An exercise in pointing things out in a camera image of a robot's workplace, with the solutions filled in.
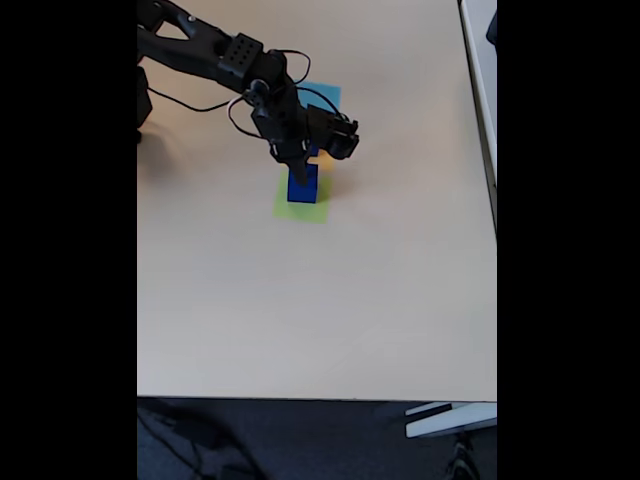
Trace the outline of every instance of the blue block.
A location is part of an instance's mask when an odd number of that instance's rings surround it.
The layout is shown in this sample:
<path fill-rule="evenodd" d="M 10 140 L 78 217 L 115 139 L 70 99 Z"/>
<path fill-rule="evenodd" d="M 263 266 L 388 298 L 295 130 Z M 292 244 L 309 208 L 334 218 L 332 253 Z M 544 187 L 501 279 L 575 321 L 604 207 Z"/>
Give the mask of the blue block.
<path fill-rule="evenodd" d="M 340 108 L 340 97 L 342 96 L 342 89 L 340 87 L 336 85 L 328 85 L 326 83 L 314 82 L 302 82 L 300 86 L 317 90 L 331 100 L 336 107 Z M 331 110 L 331 107 L 327 105 L 327 102 L 322 100 L 322 98 L 315 93 L 307 92 L 306 90 L 298 90 L 298 99 L 300 100 L 300 104 L 305 108 L 307 105 L 314 105 L 316 107 L 324 108 L 325 110 Z"/>
<path fill-rule="evenodd" d="M 318 166 L 307 165 L 307 185 L 298 185 L 289 171 L 289 184 L 287 187 L 287 201 L 300 203 L 316 203 L 318 198 Z"/>

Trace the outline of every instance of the dark carpet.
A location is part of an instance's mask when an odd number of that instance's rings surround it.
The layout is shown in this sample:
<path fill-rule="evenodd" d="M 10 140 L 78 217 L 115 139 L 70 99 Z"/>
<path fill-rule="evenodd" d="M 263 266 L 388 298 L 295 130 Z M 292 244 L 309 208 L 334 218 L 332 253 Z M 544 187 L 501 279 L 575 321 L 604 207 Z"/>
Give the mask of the dark carpet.
<path fill-rule="evenodd" d="M 400 413 L 415 403 L 200 400 L 167 402 L 227 426 L 269 480 L 442 480 L 454 436 L 407 439 Z M 150 427 L 187 459 L 190 444 L 152 417 Z M 470 433 L 482 480 L 497 479 L 497 427 Z M 241 464 L 234 451 L 202 452 L 206 474 Z M 151 438 L 138 422 L 138 478 L 192 480 L 193 473 Z"/>

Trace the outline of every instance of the white object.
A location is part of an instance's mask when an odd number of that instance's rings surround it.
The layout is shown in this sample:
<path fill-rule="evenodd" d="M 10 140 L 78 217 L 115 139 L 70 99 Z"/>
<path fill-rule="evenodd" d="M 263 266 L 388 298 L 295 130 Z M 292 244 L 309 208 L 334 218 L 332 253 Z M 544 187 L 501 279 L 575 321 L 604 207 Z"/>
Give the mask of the white object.
<path fill-rule="evenodd" d="M 326 224 L 277 219 L 283 167 L 266 142 L 223 109 L 152 97 L 138 145 L 138 395 L 496 400 L 497 246 L 456 3 L 180 4 L 308 53 L 309 80 L 342 88 L 361 142 L 335 164 Z M 192 105 L 234 96 L 143 66 Z M 233 110 L 248 129 L 249 113 Z"/>
<path fill-rule="evenodd" d="M 493 176 L 498 183 L 498 55 L 487 40 L 487 31 L 498 2 L 462 0 L 460 4 L 474 70 L 480 114 L 484 120 Z"/>
<path fill-rule="evenodd" d="M 406 434 L 407 438 L 420 437 L 488 420 L 497 420 L 497 418 L 498 404 L 495 402 L 458 404 L 448 412 L 439 413 L 438 415 L 407 424 Z"/>

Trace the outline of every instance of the robotic arm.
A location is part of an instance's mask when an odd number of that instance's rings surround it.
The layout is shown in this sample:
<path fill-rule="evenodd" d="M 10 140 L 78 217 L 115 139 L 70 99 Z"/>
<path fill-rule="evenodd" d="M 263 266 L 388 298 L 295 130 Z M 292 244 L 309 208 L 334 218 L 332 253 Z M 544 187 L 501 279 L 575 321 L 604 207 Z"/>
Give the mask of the robotic arm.
<path fill-rule="evenodd" d="M 359 141 L 358 122 L 337 110 L 302 107 L 282 52 L 264 53 L 259 41 L 242 33 L 231 37 L 168 0 L 137 0 L 137 17 L 138 63 L 148 56 L 240 93 L 253 107 L 251 118 L 260 137 L 269 142 L 271 155 L 289 167 L 300 185 L 307 182 L 305 166 L 311 144 L 338 160 L 353 153 Z M 188 40 L 157 36 L 165 21 L 179 28 Z M 146 77 L 138 67 L 138 126 L 150 112 Z"/>

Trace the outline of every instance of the black cable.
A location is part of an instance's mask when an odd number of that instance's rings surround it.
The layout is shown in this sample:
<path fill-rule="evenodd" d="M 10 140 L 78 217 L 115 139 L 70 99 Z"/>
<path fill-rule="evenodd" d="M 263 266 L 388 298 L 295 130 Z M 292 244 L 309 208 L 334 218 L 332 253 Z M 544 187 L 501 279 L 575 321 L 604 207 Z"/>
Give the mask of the black cable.
<path fill-rule="evenodd" d="M 333 108 L 333 110 L 336 112 L 336 115 L 339 115 L 341 117 L 344 117 L 344 115 L 342 113 L 340 113 L 340 110 L 338 110 L 338 107 L 336 107 L 331 100 L 329 100 L 327 97 L 325 97 L 323 94 L 321 94 L 320 92 L 314 90 L 313 88 L 307 88 L 307 87 L 296 87 L 296 89 L 298 90 L 304 90 L 305 92 L 311 92 L 311 93 L 315 93 L 316 95 L 318 95 L 321 99 L 323 99 L 325 102 L 327 102 L 331 108 Z"/>
<path fill-rule="evenodd" d="M 191 442 L 191 449 L 193 450 L 193 456 L 196 457 L 196 469 L 197 471 L 202 471 L 202 455 L 200 455 L 200 452 L 198 451 L 198 448 L 196 447 L 196 444 L 194 442 Z M 197 472 L 193 472 L 194 476 L 195 476 L 195 480 L 200 480 L 202 477 L 198 476 Z"/>
<path fill-rule="evenodd" d="M 253 133 L 253 132 L 249 132 L 247 130 L 245 130 L 244 128 L 242 128 L 240 125 L 238 125 L 236 123 L 236 121 L 233 119 L 233 117 L 231 116 L 231 109 L 235 106 L 236 103 L 238 103 L 240 100 L 244 100 L 244 96 L 239 96 L 234 98 L 233 100 L 231 100 L 229 102 L 229 106 L 227 107 L 227 117 L 229 117 L 229 120 L 231 120 L 231 123 L 233 123 L 233 126 L 236 127 L 236 130 L 238 130 L 240 133 L 244 133 L 245 135 L 248 135 L 249 137 L 253 137 L 253 138 L 258 138 L 260 140 L 267 140 L 264 137 L 261 137 L 260 135 L 258 135 L 257 133 Z"/>
<path fill-rule="evenodd" d="M 293 82 L 293 84 L 294 85 L 298 85 L 299 83 L 304 82 L 304 80 L 309 75 L 309 71 L 311 70 L 311 57 L 309 55 L 307 55 L 306 53 L 301 52 L 300 50 L 278 50 L 278 52 L 280 52 L 280 53 L 293 53 L 295 55 L 302 55 L 304 58 L 307 59 L 307 71 L 304 72 L 304 75 L 302 76 L 302 78 L 300 80 L 298 80 L 297 82 Z"/>
<path fill-rule="evenodd" d="M 155 93 L 156 95 L 159 95 L 159 96 L 161 96 L 163 98 L 166 98 L 167 100 L 171 100 L 172 102 L 176 102 L 178 105 L 182 105 L 183 107 L 188 108 L 189 110 L 192 110 L 194 112 L 199 112 L 199 113 L 211 112 L 212 110 L 216 110 L 218 108 L 224 107 L 230 101 L 230 100 L 227 100 L 226 102 L 221 103 L 219 105 L 214 105 L 213 107 L 196 108 L 196 107 L 192 107 L 191 105 L 187 105 L 186 103 L 184 103 L 184 102 L 182 102 L 182 101 L 180 101 L 180 100 L 178 100 L 176 98 L 173 98 L 173 97 L 167 95 L 166 93 L 162 93 L 162 92 L 159 92 L 157 90 L 154 90 L 151 87 L 149 87 L 149 91 L 151 91 L 151 92 Z"/>
<path fill-rule="evenodd" d="M 151 435 L 153 438 L 155 438 L 159 443 L 161 443 L 167 450 L 169 450 L 174 457 L 176 457 L 178 460 L 180 460 L 183 464 L 185 464 L 187 467 L 189 467 L 189 469 L 191 471 L 193 471 L 194 473 L 196 473 L 197 475 L 199 475 L 200 477 L 203 477 L 202 472 L 200 471 L 199 468 L 196 468 L 194 465 L 191 465 L 191 462 L 189 462 L 186 458 L 184 458 L 182 455 L 180 455 L 170 444 L 169 442 L 167 442 L 164 438 L 162 438 L 160 435 L 158 435 L 156 432 L 154 432 L 153 430 L 151 430 L 151 428 L 149 427 L 149 425 L 146 424 L 146 422 L 144 420 L 142 420 L 142 417 L 140 416 L 140 413 L 137 413 L 138 415 L 138 420 L 140 421 L 140 424 L 142 425 L 142 427 L 147 431 L 147 433 L 149 435 Z"/>

